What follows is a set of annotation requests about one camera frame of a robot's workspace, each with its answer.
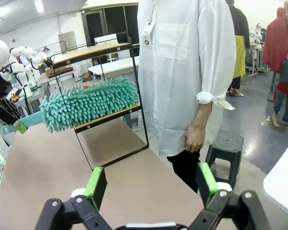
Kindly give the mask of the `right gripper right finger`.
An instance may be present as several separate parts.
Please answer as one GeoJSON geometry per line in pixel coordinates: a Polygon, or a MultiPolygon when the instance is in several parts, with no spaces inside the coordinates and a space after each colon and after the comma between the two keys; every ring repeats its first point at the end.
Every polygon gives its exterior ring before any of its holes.
{"type": "Polygon", "coordinates": [[[204,209],[188,227],[190,230],[215,230],[222,219],[230,219],[239,230],[270,230],[262,203],[253,190],[241,194],[219,188],[210,167],[201,162],[196,182],[204,209]]]}

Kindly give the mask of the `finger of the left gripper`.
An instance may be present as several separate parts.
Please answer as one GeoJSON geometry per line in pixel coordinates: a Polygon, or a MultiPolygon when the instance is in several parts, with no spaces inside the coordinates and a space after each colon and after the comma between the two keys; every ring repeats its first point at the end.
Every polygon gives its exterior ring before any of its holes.
{"type": "Polygon", "coordinates": [[[18,119],[17,121],[15,121],[14,123],[14,127],[17,131],[19,131],[21,134],[25,133],[26,130],[28,129],[28,127],[26,125],[23,124],[23,122],[18,119]]]}

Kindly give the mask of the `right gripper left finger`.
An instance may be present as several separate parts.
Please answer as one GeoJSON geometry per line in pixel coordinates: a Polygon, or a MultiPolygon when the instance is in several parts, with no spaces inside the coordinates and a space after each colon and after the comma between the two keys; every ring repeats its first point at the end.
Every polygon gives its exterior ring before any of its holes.
{"type": "Polygon", "coordinates": [[[109,230],[109,224],[99,213],[107,184],[104,168],[94,168],[82,195],[65,202],[58,198],[45,202],[37,229],[70,230],[73,225],[82,224],[87,230],[109,230]]]}

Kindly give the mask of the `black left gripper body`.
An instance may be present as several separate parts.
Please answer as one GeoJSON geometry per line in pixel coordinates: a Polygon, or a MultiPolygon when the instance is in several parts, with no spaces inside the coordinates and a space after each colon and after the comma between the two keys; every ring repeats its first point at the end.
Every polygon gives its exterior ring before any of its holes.
{"type": "Polygon", "coordinates": [[[13,102],[0,99],[0,120],[8,125],[13,125],[20,118],[21,114],[13,102]]]}

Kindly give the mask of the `person's left hand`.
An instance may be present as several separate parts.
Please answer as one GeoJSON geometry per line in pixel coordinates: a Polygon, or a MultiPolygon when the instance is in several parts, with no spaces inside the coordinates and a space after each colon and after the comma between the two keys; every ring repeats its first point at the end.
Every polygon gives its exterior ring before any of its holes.
{"type": "Polygon", "coordinates": [[[185,150],[191,153],[197,152],[204,145],[205,126],[190,125],[185,132],[185,150]]]}

